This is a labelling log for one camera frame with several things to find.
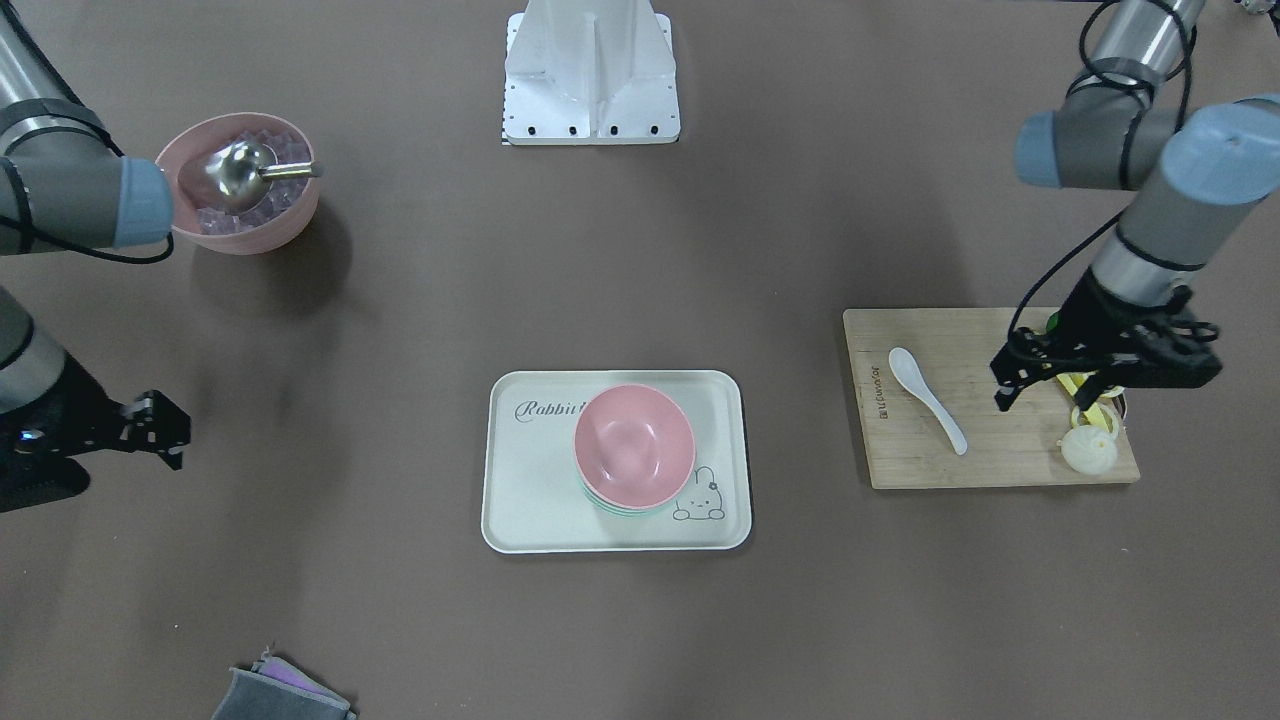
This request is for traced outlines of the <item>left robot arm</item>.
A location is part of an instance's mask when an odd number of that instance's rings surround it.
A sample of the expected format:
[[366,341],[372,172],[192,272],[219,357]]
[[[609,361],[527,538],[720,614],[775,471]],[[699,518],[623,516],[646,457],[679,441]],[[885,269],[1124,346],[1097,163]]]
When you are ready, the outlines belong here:
[[1069,372],[1087,410],[1114,387],[1199,388],[1222,369],[1219,328],[1190,310],[1190,284],[1248,214],[1277,191],[1277,96],[1158,109],[1192,77],[1201,1],[1117,1],[1059,109],[1029,118],[1015,147],[1028,184],[1125,190],[1132,202],[1094,233],[1101,250],[1036,332],[1011,319],[991,363],[995,402]]

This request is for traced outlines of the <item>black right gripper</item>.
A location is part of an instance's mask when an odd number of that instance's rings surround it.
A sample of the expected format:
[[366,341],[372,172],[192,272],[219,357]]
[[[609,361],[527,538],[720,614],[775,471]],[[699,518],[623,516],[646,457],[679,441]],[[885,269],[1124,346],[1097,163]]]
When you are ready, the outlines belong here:
[[157,389],[120,405],[65,350],[3,351],[4,466],[110,448],[154,454],[178,471],[189,442],[189,415]]

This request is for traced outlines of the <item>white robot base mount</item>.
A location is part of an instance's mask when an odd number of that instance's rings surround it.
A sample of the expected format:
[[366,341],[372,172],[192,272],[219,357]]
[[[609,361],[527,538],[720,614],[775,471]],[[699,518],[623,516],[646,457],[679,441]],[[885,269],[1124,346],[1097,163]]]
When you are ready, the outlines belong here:
[[506,26],[502,141],[675,143],[671,19],[649,1],[530,1]]

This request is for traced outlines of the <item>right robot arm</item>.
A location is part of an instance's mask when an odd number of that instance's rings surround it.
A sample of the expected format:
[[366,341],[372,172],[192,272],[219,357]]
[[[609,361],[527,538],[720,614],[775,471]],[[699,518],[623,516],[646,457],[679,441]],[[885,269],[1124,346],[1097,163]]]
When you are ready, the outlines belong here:
[[[174,199],[131,158],[3,4],[3,254],[65,251],[122,265],[173,255]],[[189,418],[157,391],[111,401],[10,295],[3,295],[3,420],[14,455],[150,452],[179,469]]]

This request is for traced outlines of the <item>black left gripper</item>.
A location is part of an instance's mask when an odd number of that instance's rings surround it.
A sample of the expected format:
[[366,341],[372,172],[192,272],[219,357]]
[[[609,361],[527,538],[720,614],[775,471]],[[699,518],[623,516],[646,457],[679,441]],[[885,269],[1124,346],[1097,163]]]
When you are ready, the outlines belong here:
[[1079,279],[1059,310],[1052,331],[1012,328],[989,363],[997,383],[995,405],[1007,413],[1021,392],[1061,373],[1059,357],[1083,363],[1076,373],[1076,407],[1088,411],[1107,386],[1194,386],[1196,342],[1175,323],[1190,290],[1178,286],[1164,304],[1143,307],[1114,295],[1092,270]]

